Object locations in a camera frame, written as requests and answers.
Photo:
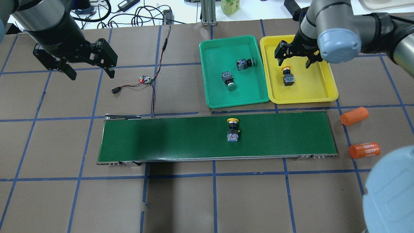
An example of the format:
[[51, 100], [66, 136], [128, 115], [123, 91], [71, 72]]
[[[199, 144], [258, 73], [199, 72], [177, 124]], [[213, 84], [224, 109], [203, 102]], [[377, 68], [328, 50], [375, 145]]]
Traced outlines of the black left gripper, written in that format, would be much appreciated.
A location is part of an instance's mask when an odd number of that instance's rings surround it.
[[[117, 66], [118, 55], [104, 38], [99, 38], [94, 43], [84, 40], [67, 41], [66, 44], [60, 42], [54, 45], [42, 45], [38, 38], [32, 38], [36, 42], [33, 55], [47, 70], [58, 69], [57, 59], [59, 59], [67, 63], [84, 62], [99, 66], [105, 70], [109, 78], [115, 78], [114, 68]], [[76, 80], [77, 72], [69, 64], [61, 64], [61, 72], [72, 81]]]

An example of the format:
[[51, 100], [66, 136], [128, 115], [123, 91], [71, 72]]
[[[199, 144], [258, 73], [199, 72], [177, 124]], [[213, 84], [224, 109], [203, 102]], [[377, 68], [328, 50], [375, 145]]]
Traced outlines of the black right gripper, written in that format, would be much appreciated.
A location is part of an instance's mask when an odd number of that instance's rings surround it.
[[315, 62], [323, 61], [317, 39], [308, 37], [302, 31], [297, 31], [291, 43], [281, 40], [275, 49], [275, 58], [278, 60], [278, 66], [281, 66], [285, 59], [296, 56], [308, 58], [305, 68], [309, 68]]

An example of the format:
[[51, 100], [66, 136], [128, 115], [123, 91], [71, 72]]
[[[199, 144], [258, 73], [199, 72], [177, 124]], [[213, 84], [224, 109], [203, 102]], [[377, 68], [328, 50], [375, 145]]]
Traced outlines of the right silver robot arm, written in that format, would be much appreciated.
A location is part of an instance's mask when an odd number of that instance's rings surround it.
[[[300, 27], [291, 43], [275, 50], [278, 65], [307, 57], [306, 68], [320, 61], [348, 62], [359, 53], [386, 53], [413, 76], [413, 20], [371, 13], [354, 15], [349, 0], [314, 0], [300, 9], [294, 0], [284, 6]], [[413, 146], [384, 155], [371, 169], [363, 196], [366, 233], [413, 232]]]

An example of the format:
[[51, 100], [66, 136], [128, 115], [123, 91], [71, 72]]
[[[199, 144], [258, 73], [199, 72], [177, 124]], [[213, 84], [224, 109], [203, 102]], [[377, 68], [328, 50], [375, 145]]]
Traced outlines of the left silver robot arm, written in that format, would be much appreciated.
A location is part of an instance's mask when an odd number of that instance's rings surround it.
[[84, 62], [114, 78], [118, 55], [103, 38], [87, 41], [70, 11], [60, 0], [2, 0], [1, 39], [13, 16], [36, 42], [33, 55], [47, 70], [62, 72], [74, 81], [77, 73], [70, 64]]

